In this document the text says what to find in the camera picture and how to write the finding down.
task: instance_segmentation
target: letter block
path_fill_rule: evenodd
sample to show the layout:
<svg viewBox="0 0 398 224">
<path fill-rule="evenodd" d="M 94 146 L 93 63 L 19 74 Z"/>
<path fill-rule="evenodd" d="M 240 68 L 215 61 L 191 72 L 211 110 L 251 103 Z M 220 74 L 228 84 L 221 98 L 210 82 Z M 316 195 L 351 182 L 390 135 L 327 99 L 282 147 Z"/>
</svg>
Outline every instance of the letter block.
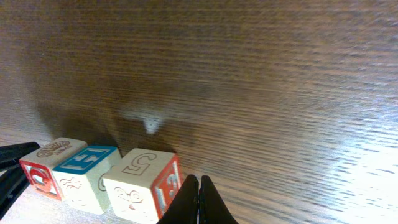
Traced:
<svg viewBox="0 0 398 224">
<path fill-rule="evenodd" d="M 102 176 L 121 161 L 113 146 L 88 146 L 53 169 L 53 175 L 69 206 L 94 214 L 109 207 Z"/>
<path fill-rule="evenodd" d="M 181 187 L 178 157 L 133 149 L 104 175 L 115 214 L 137 223 L 156 223 Z"/>
<path fill-rule="evenodd" d="M 55 182 L 52 169 L 60 162 L 87 146 L 84 141 L 58 138 L 50 144 L 19 159 L 30 184 L 39 193 L 63 200 L 63 194 Z"/>
</svg>

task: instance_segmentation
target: alphabet block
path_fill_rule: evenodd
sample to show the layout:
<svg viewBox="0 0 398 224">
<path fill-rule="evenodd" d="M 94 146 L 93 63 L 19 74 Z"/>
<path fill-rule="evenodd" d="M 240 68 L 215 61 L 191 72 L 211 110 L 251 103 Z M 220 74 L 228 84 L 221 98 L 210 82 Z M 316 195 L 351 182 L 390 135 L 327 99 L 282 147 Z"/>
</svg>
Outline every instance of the alphabet block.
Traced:
<svg viewBox="0 0 398 224">
<path fill-rule="evenodd" d="M 115 214 L 137 223 L 156 223 L 181 187 L 178 157 L 133 149 L 104 175 Z"/>
<path fill-rule="evenodd" d="M 39 193 L 63 200 L 63 194 L 52 175 L 52 169 L 72 154 L 87 146 L 84 141 L 58 138 L 19 159 L 30 184 Z"/>
<path fill-rule="evenodd" d="M 109 207 L 102 176 L 121 160 L 113 146 L 88 146 L 53 169 L 69 206 L 94 214 Z"/>
</svg>

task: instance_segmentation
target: embossed design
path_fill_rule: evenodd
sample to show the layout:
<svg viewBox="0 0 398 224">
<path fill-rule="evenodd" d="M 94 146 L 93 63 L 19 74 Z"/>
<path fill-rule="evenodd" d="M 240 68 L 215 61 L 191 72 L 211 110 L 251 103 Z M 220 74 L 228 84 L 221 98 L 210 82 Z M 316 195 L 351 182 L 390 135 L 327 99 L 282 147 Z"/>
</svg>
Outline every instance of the embossed design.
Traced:
<svg viewBox="0 0 398 224">
<path fill-rule="evenodd" d="M 53 171 L 83 175 L 117 150 L 114 146 L 88 146 L 58 164 Z"/>
<path fill-rule="evenodd" d="M 60 186 L 66 198 L 77 206 L 86 206 L 83 191 L 81 190 L 81 182 L 72 177 L 70 180 L 62 179 Z"/>
<path fill-rule="evenodd" d="M 106 173 L 104 173 L 103 175 L 101 175 L 101 177 L 99 177 L 99 179 L 98 179 L 98 189 L 100 190 L 100 191 L 106 191 L 106 187 L 105 187 L 105 184 L 104 184 L 104 175 L 105 175 Z"/>
<path fill-rule="evenodd" d="M 55 142 L 43 147 L 39 152 L 37 152 L 37 157 L 44 158 L 52 155 L 59 155 L 71 147 L 70 141 Z"/>
<path fill-rule="evenodd" d="M 156 159 L 156 154 L 154 153 L 143 153 L 136 156 L 132 161 L 131 165 L 126 166 L 122 170 L 123 173 L 132 175 L 142 175 L 146 169 L 151 165 L 151 161 Z"/>
<path fill-rule="evenodd" d="M 126 210 L 137 210 L 135 204 L 142 203 L 144 199 L 141 199 L 139 192 L 136 190 L 132 190 L 129 194 L 127 194 L 122 188 L 115 187 L 113 189 L 114 193 L 118 196 L 120 208 L 122 208 L 122 212 Z"/>
<path fill-rule="evenodd" d="M 40 194 L 62 200 L 62 192 L 57 187 L 49 169 L 41 164 L 19 161 L 30 184 Z"/>
<path fill-rule="evenodd" d="M 154 193 L 159 205 L 158 212 L 163 215 L 181 187 L 177 161 L 173 161 L 171 166 L 166 167 L 159 176 L 160 178 L 155 181 Z"/>
</svg>

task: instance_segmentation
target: painted block face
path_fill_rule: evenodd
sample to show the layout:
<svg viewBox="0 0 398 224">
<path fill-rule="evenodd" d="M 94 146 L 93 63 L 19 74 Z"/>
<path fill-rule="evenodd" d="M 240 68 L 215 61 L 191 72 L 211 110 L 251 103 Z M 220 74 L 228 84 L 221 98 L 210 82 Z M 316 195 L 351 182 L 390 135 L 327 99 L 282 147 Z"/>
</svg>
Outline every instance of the painted block face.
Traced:
<svg viewBox="0 0 398 224">
<path fill-rule="evenodd" d="M 44 147 L 19 159 L 30 184 L 39 193 L 63 200 L 63 194 L 57 185 L 52 169 L 60 162 L 87 146 L 84 141 L 58 138 Z"/>
<path fill-rule="evenodd" d="M 120 161 L 116 147 L 88 146 L 61 162 L 53 175 L 69 206 L 102 214 L 110 204 L 102 177 Z"/>
<path fill-rule="evenodd" d="M 133 149 L 104 176 L 115 214 L 137 223 L 156 223 L 181 187 L 177 155 Z"/>
</svg>

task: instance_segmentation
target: wooden table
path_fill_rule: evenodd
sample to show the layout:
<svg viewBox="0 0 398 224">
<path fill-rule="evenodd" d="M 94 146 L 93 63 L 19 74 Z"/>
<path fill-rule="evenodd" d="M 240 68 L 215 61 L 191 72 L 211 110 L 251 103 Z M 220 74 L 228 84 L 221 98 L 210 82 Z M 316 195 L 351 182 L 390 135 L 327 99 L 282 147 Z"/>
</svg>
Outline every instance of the wooden table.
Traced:
<svg viewBox="0 0 398 224">
<path fill-rule="evenodd" d="M 1 145 L 172 149 L 240 223 L 396 222 L 396 1 L 2 1 L 0 21 Z"/>
</svg>

